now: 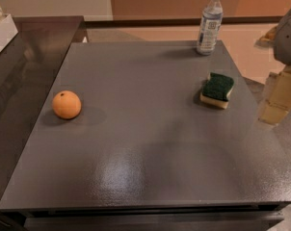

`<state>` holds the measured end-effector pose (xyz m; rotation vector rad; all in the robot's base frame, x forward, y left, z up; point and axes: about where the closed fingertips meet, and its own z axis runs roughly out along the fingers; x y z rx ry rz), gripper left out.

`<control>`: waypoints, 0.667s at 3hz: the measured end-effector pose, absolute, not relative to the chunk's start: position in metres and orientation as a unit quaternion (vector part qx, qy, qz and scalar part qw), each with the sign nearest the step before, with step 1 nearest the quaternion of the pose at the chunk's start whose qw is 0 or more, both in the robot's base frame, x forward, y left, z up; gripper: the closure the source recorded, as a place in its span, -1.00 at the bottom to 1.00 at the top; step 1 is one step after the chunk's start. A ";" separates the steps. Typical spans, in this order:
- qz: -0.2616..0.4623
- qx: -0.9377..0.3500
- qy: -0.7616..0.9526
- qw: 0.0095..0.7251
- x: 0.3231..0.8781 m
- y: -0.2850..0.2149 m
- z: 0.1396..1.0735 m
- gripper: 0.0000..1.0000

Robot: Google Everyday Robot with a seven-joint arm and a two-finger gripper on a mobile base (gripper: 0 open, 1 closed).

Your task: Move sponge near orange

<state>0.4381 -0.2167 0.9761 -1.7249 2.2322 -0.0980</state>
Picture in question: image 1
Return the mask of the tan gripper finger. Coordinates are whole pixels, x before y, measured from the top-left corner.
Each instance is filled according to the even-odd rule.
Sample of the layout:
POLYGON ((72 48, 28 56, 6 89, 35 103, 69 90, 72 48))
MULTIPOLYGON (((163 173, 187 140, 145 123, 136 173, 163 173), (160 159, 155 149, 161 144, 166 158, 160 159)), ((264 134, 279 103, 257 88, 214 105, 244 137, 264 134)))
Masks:
POLYGON ((275 37, 277 34, 277 26, 270 29, 265 35, 259 38, 258 44, 261 47, 272 47, 274 45, 275 37))
POLYGON ((258 119, 270 125, 277 125, 291 111, 291 65, 279 74, 271 72, 262 92, 258 119))

